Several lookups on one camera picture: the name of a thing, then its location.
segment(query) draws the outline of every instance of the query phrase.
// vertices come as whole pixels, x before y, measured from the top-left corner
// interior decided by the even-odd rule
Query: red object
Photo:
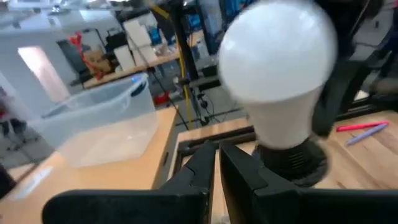
[[[0,108],[0,118],[2,118],[6,114],[7,114],[6,110],[3,108]]]
[[[354,124],[354,125],[346,125],[346,126],[340,126],[336,128],[336,131],[350,131],[350,130],[357,130],[357,129],[362,129],[362,128],[371,128],[375,127],[380,124],[388,124],[388,121],[380,121],[380,122],[373,122],[373,123],[367,123],[367,124]]]
[[[80,57],[83,60],[84,64],[87,65],[88,68],[92,68],[95,72],[95,78],[97,80],[102,79],[103,74],[101,73],[101,71],[95,67],[94,65],[92,65],[91,63],[89,63],[86,58],[85,55],[83,54],[83,50],[81,49],[81,34],[79,32],[76,32],[76,35],[73,37],[69,37],[69,41],[77,48],[77,50],[79,51]]]
[[[161,104],[163,104],[163,103],[168,102],[169,99],[170,99],[170,98],[169,98],[169,94],[170,94],[170,92],[169,92],[169,91],[166,91],[166,93],[159,94],[159,95],[155,96],[155,97],[154,97],[154,104],[155,104],[155,105],[161,105]]]

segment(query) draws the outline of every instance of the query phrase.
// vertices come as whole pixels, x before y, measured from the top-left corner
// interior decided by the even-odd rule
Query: white light bulb
[[[220,46],[220,77],[261,144],[288,149],[308,138],[336,41],[328,16],[310,1],[261,1],[235,18]]]

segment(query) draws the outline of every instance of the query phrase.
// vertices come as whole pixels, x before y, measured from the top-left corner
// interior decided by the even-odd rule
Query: clear plastic bin
[[[84,91],[28,125],[75,167],[139,157],[158,126],[147,79]]]

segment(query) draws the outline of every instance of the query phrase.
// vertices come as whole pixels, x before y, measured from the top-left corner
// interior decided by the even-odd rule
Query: blue marker
[[[350,146],[350,145],[352,145],[352,144],[354,144],[354,143],[357,143],[357,142],[359,142],[360,140],[362,140],[362,139],[364,139],[364,138],[367,138],[367,137],[371,136],[372,134],[374,134],[374,133],[376,133],[376,132],[378,132],[378,131],[383,130],[383,129],[384,129],[385,127],[387,127],[387,126],[388,126],[388,124],[380,124],[380,125],[377,125],[376,127],[372,128],[372,129],[370,129],[370,130],[365,131],[364,133],[360,134],[359,136],[353,137],[352,139],[348,140],[348,141],[346,142],[346,145],[347,145],[347,146]]]

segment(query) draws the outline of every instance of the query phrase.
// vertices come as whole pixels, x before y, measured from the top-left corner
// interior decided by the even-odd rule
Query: wooden workbench
[[[36,167],[35,164],[26,164],[8,170],[8,174],[16,181],[21,181],[28,173]]]
[[[345,124],[368,123],[372,121],[390,121],[390,125],[380,133],[352,146],[345,142],[363,130],[336,133],[333,131],[327,140],[319,140],[328,155],[330,169],[326,177],[315,187],[322,189],[396,189],[398,188],[398,114],[385,111],[359,118],[341,121],[335,126]],[[208,126],[180,133],[180,141],[198,139],[214,134],[232,131],[249,126],[246,119],[236,119],[221,124]],[[251,153],[254,142],[238,145],[242,150]],[[169,178],[174,169],[176,153],[172,159]],[[228,220],[223,189],[221,185],[220,162],[218,152],[215,162],[215,180],[211,223],[224,223]]]
[[[189,45],[191,47],[195,46],[197,44],[197,40],[202,38],[202,37],[203,37],[203,32],[202,31],[194,32],[192,34],[192,37],[191,37],[192,38],[192,41],[191,41],[192,45],[191,45],[191,43],[189,43]],[[158,56],[156,60],[154,60],[152,62],[148,62],[148,64],[149,64],[148,67],[155,67],[155,66],[161,65],[163,63],[166,63],[166,62],[169,62],[169,61],[173,61],[175,59],[178,59],[179,56],[180,56],[180,54],[178,52],[174,52],[172,54],[165,55],[165,56]],[[129,70],[110,73],[110,74],[105,75],[100,80],[97,80],[96,78],[91,78],[88,81],[84,82],[83,86],[86,89],[93,88],[95,86],[99,86],[99,85],[105,84],[107,82],[111,82],[111,81],[118,80],[120,78],[129,76],[129,75],[131,75],[133,73],[144,71],[148,67],[145,66],[145,65],[141,65],[141,66],[136,66],[136,67],[134,67],[132,69],[129,69]]]
[[[73,189],[151,189],[164,165],[165,150],[174,127],[176,110],[159,110],[159,127],[140,158],[91,167],[72,168],[57,152],[43,161],[12,192],[0,201],[0,223],[40,224],[42,208],[56,194]],[[16,199],[43,170],[52,170],[26,197]]]

